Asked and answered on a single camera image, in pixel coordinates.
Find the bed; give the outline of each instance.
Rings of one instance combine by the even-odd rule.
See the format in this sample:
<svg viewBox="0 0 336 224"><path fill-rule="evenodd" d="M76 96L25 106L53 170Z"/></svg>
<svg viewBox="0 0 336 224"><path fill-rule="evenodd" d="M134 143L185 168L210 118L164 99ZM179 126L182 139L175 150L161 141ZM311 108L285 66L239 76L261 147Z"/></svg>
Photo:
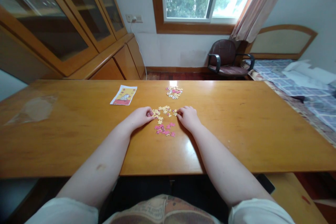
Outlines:
<svg viewBox="0 0 336 224"><path fill-rule="evenodd" d="M300 87L282 74L286 66L300 58L316 35L303 26L271 26L263 28L253 43L242 44L238 50L256 58L254 69L249 72L251 79L265 81L336 148L336 99L332 96L335 88ZM248 69L250 60L243 59L241 66Z"/></svg>

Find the white cloth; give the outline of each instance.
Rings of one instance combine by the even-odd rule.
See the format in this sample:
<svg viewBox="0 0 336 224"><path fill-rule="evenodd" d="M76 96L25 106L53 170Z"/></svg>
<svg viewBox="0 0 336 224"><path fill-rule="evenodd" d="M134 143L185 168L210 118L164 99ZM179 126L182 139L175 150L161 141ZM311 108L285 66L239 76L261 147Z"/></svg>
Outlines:
<svg viewBox="0 0 336 224"><path fill-rule="evenodd" d="M104 222L113 221L114 214ZM64 223L98 223L98 210L69 198L54 198L48 201L27 224L64 224ZM293 224L289 214L278 204L266 199L251 199L233 207L229 215L229 224Z"/></svg>

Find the brown leather chair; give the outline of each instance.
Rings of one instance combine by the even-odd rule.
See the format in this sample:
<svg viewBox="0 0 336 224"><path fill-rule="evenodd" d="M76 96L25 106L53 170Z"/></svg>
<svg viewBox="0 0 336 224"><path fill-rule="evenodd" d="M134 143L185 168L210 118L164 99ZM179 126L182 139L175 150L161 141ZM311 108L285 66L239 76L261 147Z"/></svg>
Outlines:
<svg viewBox="0 0 336 224"><path fill-rule="evenodd" d="M246 55L251 59L249 69L234 66L237 55ZM254 67L254 56L252 54L237 54L236 46L231 40L216 41L208 54L208 68L223 76L244 77Z"/></svg>

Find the shirt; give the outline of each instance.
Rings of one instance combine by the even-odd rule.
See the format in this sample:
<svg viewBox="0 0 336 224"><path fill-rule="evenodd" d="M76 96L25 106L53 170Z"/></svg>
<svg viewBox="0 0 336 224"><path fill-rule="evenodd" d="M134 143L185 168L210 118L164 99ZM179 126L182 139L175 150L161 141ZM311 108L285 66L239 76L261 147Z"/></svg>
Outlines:
<svg viewBox="0 0 336 224"><path fill-rule="evenodd" d="M70 198L54 198L37 211L27 224L98 223L98 209ZM207 212L176 197L158 195L122 212L113 214L104 224L123 223L213 223L220 221ZM229 224L293 224L289 214L267 199L246 200L233 207Z"/></svg>

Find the pile of puzzle pieces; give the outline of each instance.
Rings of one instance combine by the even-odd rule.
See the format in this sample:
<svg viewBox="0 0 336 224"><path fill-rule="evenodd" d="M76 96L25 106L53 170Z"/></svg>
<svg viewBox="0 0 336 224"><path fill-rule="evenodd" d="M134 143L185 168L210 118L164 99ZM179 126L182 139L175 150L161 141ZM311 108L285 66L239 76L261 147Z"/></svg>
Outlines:
<svg viewBox="0 0 336 224"><path fill-rule="evenodd" d="M161 134L164 134L166 136L175 137L175 132L174 131L173 132L169 131L171 129L170 127L175 127L175 123L171 122L170 124L168 124L166 126L166 128L165 128L165 126L163 124L161 124L160 126L155 126L156 133L157 134L161 133Z"/></svg>
<svg viewBox="0 0 336 224"><path fill-rule="evenodd" d="M153 116L155 119L158 119L158 124L162 124L163 117L160 116L161 110L163 114L166 114L168 117L171 117L172 115L177 115L177 110L171 110L169 106L159 107L159 109L153 109Z"/></svg>
<svg viewBox="0 0 336 224"><path fill-rule="evenodd" d="M166 90L168 97L171 97L172 99L178 99L180 95L183 93L183 89L180 89L179 87L167 87Z"/></svg>

